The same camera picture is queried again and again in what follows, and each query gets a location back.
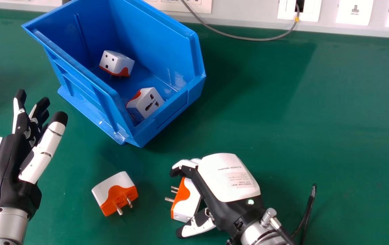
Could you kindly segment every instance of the gray cable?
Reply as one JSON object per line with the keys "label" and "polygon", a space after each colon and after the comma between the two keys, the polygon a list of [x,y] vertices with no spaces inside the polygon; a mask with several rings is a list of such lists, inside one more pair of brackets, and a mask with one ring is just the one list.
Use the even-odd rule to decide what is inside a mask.
{"label": "gray cable", "polygon": [[297,22],[299,21],[299,12],[300,12],[300,9],[299,9],[299,5],[297,5],[296,3],[296,8],[297,8],[297,18],[295,19],[294,23],[293,23],[293,26],[291,27],[290,30],[288,30],[287,32],[285,32],[284,34],[281,34],[279,36],[276,36],[276,37],[269,37],[269,38],[252,38],[252,37],[240,37],[240,36],[235,36],[235,35],[231,35],[231,34],[228,34],[228,33],[224,33],[222,31],[219,31],[218,29],[215,29],[211,26],[209,26],[207,23],[205,23],[203,20],[201,20],[199,18],[199,16],[193,12],[193,10],[188,6],[188,4],[185,2],[185,0],[182,0],[182,3],[185,5],[185,7],[188,9],[188,11],[190,11],[191,14],[193,14],[193,16],[199,21],[201,22],[201,24],[203,26],[205,26],[206,28],[210,29],[211,31],[215,32],[215,33],[218,33],[218,34],[221,34],[223,36],[226,36],[226,37],[230,37],[230,38],[235,38],[235,39],[240,39],[240,40],[247,40],[247,41],[257,41],[257,42],[266,42],[266,41],[272,41],[272,40],[277,40],[277,39],[280,39],[282,37],[285,37],[286,35],[290,34],[294,27],[296,27],[296,24]]}

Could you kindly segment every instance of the bolt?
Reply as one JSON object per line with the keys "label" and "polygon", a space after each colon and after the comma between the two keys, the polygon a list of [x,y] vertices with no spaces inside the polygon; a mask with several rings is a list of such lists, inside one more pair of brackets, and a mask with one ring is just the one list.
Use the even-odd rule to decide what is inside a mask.
{"label": "bolt", "polygon": [[263,217],[260,220],[260,224],[263,227],[267,227],[270,223],[270,219],[275,217],[277,215],[276,210],[273,208],[268,208],[266,212],[264,213]]}

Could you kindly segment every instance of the white wall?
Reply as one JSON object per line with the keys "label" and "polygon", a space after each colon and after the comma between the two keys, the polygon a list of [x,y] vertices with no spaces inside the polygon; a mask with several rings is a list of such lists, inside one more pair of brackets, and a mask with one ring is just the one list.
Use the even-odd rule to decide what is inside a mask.
{"label": "white wall", "polygon": [[[389,0],[374,0],[372,18],[368,26],[335,23],[340,0],[322,0],[319,22],[301,21],[298,31],[315,31],[389,37],[385,27]],[[211,14],[199,14],[207,23],[256,28],[289,29],[292,20],[277,19],[279,0],[213,0]],[[196,22],[189,13],[167,12],[181,22]]]}

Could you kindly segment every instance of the blue plastic bin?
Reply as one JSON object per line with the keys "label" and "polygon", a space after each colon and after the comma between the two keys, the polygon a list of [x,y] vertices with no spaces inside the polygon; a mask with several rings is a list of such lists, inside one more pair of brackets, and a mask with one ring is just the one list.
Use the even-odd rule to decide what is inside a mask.
{"label": "blue plastic bin", "polygon": [[[23,28],[45,48],[59,94],[119,144],[144,146],[201,95],[199,37],[142,0],[73,0]],[[130,78],[99,68],[104,50],[136,61]],[[165,103],[138,124],[125,105],[147,87]]]}

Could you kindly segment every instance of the adapter in blue bin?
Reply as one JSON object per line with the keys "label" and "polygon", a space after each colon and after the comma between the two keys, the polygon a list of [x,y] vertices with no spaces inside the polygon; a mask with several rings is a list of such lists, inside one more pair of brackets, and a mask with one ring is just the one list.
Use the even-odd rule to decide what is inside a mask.
{"label": "adapter in blue bin", "polygon": [[[142,0],[73,0],[22,27],[43,45],[59,94],[119,144],[143,147],[201,95],[199,37]],[[99,68],[104,50],[135,60],[129,78]],[[126,104],[151,87],[164,104],[137,122]]]}

